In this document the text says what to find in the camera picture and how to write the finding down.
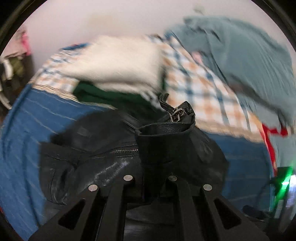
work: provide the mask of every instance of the zipper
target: zipper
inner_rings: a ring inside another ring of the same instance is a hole
[[[123,147],[120,147],[120,148],[115,148],[111,151],[109,151],[109,154],[116,154],[116,153],[136,153],[138,152],[139,149],[138,148],[123,148]],[[93,157],[92,159],[97,159],[97,158],[105,158],[106,157],[106,153],[103,153],[103,154],[99,154],[95,157]]]
[[[133,153],[133,152],[138,152],[138,151],[139,151],[138,148],[117,148],[117,149],[111,151],[110,154],[113,154],[113,153],[124,153],[124,152]]]

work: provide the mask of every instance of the plaid blanket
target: plaid blanket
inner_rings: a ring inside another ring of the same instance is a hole
[[[146,36],[163,51],[166,71],[168,103],[174,107],[188,101],[196,114],[196,125],[202,130],[253,142],[263,142],[262,124],[255,115],[239,103],[235,93],[209,69],[194,61],[173,36]],[[86,45],[61,49],[50,57],[31,79],[33,88],[54,93],[62,98],[78,101],[72,94],[78,80],[63,76],[59,68],[70,64],[83,52]],[[154,106],[158,106],[154,93],[142,93]]]

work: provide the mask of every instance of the gray-blue cloth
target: gray-blue cloth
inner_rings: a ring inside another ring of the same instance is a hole
[[[269,140],[275,151],[276,166],[293,166],[296,171],[296,135],[288,137],[270,135]]]
[[[296,119],[296,88],[288,51],[264,31],[225,17],[187,17],[173,34],[269,127]]]

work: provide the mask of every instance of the white pillow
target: white pillow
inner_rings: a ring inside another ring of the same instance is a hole
[[[114,90],[117,85],[121,86],[120,91],[129,92],[128,86],[122,88],[126,84],[159,91],[161,65],[161,50],[152,42],[135,37],[100,36],[60,72],[91,81],[104,90]]]

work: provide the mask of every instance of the metal bolt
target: metal bolt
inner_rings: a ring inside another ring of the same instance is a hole
[[[124,179],[125,181],[129,182],[129,181],[131,181],[131,180],[133,179],[133,176],[132,176],[132,175],[125,175],[125,176],[123,177],[123,179]]]
[[[211,191],[213,187],[210,184],[204,184],[203,189],[205,189],[206,191]]]
[[[94,191],[98,190],[98,186],[96,184],[91,184],[91,185],[89,185],[89,190],[91,192],[94,192]]]
[[[171,182],[175,182],[177,180],[177,177],[174,176],[174,175],[170,175],[168,176],[168,179],[171,181]]]

